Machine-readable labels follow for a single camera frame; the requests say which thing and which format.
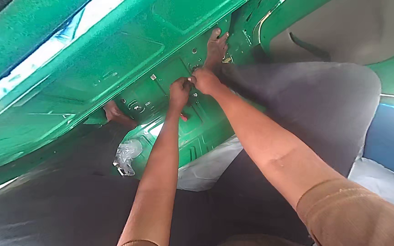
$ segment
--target right hand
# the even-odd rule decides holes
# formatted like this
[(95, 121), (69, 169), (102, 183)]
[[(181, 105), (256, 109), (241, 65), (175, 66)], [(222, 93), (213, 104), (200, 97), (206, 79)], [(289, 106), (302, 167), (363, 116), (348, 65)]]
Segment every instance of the right hand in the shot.
[(203, 94), (211, 95), (224, 86), (217, 76), (209, 69), (201, 68), (193, 72), (195, 80), (191, 80), (195, 87)]

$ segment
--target tan sleeve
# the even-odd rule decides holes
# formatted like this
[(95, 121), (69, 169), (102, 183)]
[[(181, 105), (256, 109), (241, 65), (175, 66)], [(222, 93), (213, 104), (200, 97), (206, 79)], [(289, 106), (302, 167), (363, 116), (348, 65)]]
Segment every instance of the tan sleeve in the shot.
[(394, 245), (394, 205), (347, 179), (311, 188), (296, 210), (320, 246)]
[(122, 246), (158, 246), (156, 243), (147, 240), (136, 240), (124, 243)]

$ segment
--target dark gray pants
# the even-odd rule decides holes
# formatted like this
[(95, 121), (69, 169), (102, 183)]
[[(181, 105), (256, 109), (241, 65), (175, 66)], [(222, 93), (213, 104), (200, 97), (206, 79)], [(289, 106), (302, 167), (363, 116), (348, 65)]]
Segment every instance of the dark gray pants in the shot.
[[(313, 62), (227, 65), (219, 76), (347, 176), (379, 102), (375, 73)], [(138, 185), (109, 171), (127, 132), (108, 123), (71, 154), (0, 190), (0, 245), (114, 246)], [(214, 245), (246, 233), (312, 243), (297, 214), (243, 151), (211, 190), (177, 191), (170, 244)]]

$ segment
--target clear plastic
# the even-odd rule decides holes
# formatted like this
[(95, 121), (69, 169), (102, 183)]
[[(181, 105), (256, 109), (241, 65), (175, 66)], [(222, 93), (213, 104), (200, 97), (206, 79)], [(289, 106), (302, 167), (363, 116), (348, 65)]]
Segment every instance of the clear plastic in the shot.
[(132, 160), (142, 153), (142, 144), (136, 139), (120, 143), (113, 165), (118, 168), (122, 176), (133, 176)]

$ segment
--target hole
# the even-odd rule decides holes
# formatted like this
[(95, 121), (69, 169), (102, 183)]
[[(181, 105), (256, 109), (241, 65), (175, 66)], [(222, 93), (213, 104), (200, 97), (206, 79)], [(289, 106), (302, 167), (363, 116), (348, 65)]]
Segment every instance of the hole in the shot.
[(249, 17), (247, 17), (246, 21), (249, 21), (251, 16), (252, 16), (252, 13), (249, 14)]

